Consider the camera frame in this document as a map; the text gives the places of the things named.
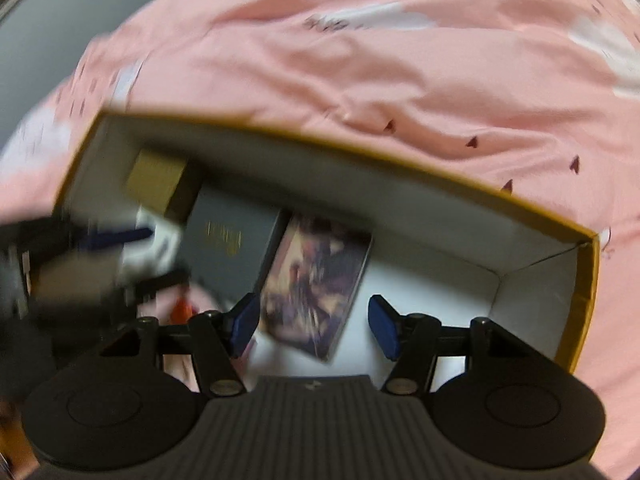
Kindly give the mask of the pink mini backpack pouch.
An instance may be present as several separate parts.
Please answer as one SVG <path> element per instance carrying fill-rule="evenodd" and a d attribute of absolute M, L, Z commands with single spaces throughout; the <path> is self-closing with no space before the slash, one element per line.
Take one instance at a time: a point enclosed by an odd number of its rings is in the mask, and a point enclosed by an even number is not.
<path fill-rule="evenodd" d="M 154 299 L 139 308 L 140 315 L 154 316 L 160 325 L 186 324 L 193 315 L 205 311 L 223 311 L 224 305 L 201 286 L 178 285 L 160 290 Z M 165 354 L 164 370 L 190 390 L 198 391 L 194 367 L 186 354 Z"/>

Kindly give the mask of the white rectangular box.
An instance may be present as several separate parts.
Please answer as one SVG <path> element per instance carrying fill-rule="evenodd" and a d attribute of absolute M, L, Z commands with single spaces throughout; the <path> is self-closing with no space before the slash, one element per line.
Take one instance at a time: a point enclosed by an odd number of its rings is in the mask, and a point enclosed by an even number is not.
<path fill-rule="evenodd" d="M 152 278 L 172 269 L 182 239 L 182 227 L 140 207 L 137 228 L 150 228 L 154 234 L 145 240 L 126 244 L 122 248 L 117 281 L 119 283 Z"/>

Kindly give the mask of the small gold box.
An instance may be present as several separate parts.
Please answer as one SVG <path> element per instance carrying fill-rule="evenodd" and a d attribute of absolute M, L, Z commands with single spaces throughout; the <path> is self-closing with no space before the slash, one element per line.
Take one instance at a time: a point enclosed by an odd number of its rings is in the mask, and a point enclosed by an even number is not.
<path fill-rule="evenodd" d="M 127 194 L 162 217 L 183 223 L 193 207 L 198 175 L 186 159 L 141 150 L 126 180 Z"/>

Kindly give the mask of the dark grey gift box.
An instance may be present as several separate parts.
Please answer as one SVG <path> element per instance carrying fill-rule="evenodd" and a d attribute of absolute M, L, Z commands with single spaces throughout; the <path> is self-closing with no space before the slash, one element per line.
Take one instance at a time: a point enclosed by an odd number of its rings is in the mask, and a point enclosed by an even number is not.
<path fill-rule="evenodd" d="M 235 302 L 256 292 L 288 212 L 218 188 L 202 188 L 184 227 L 177 261 L 215 296 Z"/>

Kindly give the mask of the illustrated card packet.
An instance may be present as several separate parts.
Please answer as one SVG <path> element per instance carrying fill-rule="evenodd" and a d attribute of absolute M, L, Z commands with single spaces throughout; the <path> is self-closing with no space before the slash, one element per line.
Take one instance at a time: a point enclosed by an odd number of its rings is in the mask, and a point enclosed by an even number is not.
<path fill-rule="evenodd" d="M 366 268 L 372 234 L 296 214 L 267 273 L 260 329 L 315 359 L 331 359 Z"/>

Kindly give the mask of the large orange cardboard box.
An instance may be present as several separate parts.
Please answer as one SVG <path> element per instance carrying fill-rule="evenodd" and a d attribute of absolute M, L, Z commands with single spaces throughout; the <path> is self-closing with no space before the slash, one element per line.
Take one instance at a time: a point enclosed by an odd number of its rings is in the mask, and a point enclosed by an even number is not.
<path fill-rule="evenodd" d="M 201 162 L 251 198 L 332 218 L 373 236 L 352 312 L 321 362 L 259 334 L 245 379 L 390 370 L 367 322 L 369 299 L 465 326 L 488 316 L 574 370 L 593 311 L 599 242 L 593 232 L 502 191 L 375 148 L 228 120 L 104 110 L 58 192 L 58 206 L 100 223 L 139 219 L 126 192 L 138 154 L 155 148 Z"/>

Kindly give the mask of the pink cloud-print duvet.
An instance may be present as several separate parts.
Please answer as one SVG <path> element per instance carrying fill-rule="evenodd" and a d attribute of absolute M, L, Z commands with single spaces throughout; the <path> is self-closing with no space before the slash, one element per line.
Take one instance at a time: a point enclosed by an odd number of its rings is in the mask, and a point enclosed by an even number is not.
<path fill-rule="evenodd" d="M 596 454 L 639 463 L 638 0 L 18 0 L 1 27 L 1 214 L 49 211 L 105 104 L 280 122 L 600 234 L 578 373 Z"/>

